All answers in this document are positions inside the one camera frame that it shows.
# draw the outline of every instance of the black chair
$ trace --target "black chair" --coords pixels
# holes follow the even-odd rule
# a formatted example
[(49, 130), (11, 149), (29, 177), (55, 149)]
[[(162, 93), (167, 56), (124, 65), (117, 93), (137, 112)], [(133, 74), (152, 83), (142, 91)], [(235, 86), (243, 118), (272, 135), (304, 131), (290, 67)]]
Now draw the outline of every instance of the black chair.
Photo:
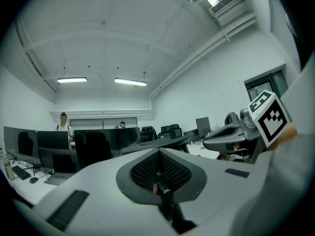
[(153, 132), (152, 131), (140, 133), (140, 142), (141, 143), (146, 143), (146, 142), (150, 142), (150, 141), (153, 141)]
[(159, 133), (158, 138), (161, 139), (162, 136), (165, 138), (168, 137), (170, 139), (176, 138), (175, 131), (172, 130), (170, 126), (161, 127), (161, 133)]
[(153, 138), (154, 138), (154, 140), (157, 140), (157, 139), (158, 139), (156, 130), (155, 130), (152, 126), (143, 127), (143, 128), (141, 129), (141, 131), (142, 131), (142, 132), (145, 132), (145, 133), (151, 131), (151, 132), (153, 133)]
[(182, 129), (178, 124), (172, 124), (171, 129), (175, 132), (176, 138), (182, 136)]
[(224, 125), (228, 125), (231, 123), (238, 122), (240, 119), (238, 118), (238, 115), (234, 112), (228, 113), (225, 120), (224, 120)]

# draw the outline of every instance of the white wall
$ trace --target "white wall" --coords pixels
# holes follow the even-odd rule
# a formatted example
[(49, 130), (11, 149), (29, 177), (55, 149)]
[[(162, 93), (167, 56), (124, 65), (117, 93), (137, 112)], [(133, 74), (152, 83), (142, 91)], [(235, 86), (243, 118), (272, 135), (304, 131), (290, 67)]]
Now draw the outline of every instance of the white wall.
[(63, 90), (56, 97), (57, 110), (148, 110), (147, 95), (129, 91)]
[(28, 88), (51, 102), (56, 93), (41, 78), (27, 57), (14, 24), (8, 29), (0, 44), (1, 63)]
[(0, 63), (0, 146), (3, 144), (3, 126), (54, 130), (57, 124), (49, 114), (54, 107)]
[(254, 26), (205, 58), (155, 97), (153, 126), (156, 131), (173, 123), (189, 131), (196, 128), (195, 119), (202, 117), (209, 117), (212, 127), (223, 126), (229, 112), (239, 115), (246, 107), (238, 80), (285, 64), (279, 50)]

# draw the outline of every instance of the black strap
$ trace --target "black strap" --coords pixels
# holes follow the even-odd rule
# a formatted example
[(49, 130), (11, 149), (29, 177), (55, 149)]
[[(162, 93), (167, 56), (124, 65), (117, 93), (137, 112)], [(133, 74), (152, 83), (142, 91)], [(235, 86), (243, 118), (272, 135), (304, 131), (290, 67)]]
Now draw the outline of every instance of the black strap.
[[(59, 124), (57, 125), (57, 131), (59, 129)], [(69, 125), (68, 125), (68, 136), (69, 136)]]

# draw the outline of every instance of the ceiling beam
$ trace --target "ceiling beam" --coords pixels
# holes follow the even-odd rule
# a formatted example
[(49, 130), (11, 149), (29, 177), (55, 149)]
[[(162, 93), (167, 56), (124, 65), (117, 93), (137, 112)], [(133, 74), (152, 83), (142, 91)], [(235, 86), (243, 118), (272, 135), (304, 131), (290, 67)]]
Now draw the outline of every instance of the ceiling beam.
[(149, 45), (154, 47), (155, 49), (158, 49), (166, 54), (169, 54), (171, 56), (177, 57), (178, 59), (182, 59), (182, 55), (179, 52), (176, 52), (166, 46), (163, 46), (161, 44), (156, 43), (154, 40), (151, 40), (149, 38), (146, 38), (144, 36), (139, 36), (136, 34), (131, 33), (122, 33), (115, 30), (111, 30), (107, 28), (106, 30), (99, 29), (99, 30), (77, 30), (77, 31), (69, 31), (69, 32), (63, 32), (60, 34), (56, 34), (54, 36), (49, 36), (46, 38), (43, 38), (41, 40), (35, 41), (32, 44), (26, 45), (24, 47), (24, 50), (26, 52), (29, 52), (30, 50), (37, 48), (39, 46), (56, 42), (58, 40), (65, 40), (65, 39), (71, 39), (71, 38), (77, 38), (77, 37), (95, 37), (95, 38), (109, 38), (109, 39), (121, 39), (124, 41), (130, 41), (135, 42), (142, 45)]

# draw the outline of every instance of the black mesh panel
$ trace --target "black mesh panel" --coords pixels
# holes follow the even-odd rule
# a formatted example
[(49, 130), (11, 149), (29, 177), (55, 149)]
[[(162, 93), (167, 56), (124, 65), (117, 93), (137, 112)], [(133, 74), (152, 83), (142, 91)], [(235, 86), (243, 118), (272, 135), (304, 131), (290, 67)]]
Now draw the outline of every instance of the black mesh panel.
[(156, 152), (134, 166), (131, 179), (142, 188), (152, 191), (157, 171), (160, 170), (171, 188), (176, 191), (191, 179), (191, 171), (163, 152)]
[(191, 179), (191, 171), (160, 152), (160, 166), (172, 191), (176, 191)]
[(152, 191), (158, 171), (158, 152), (134, 166), (130, 172), (131, 179), (142, 188)]

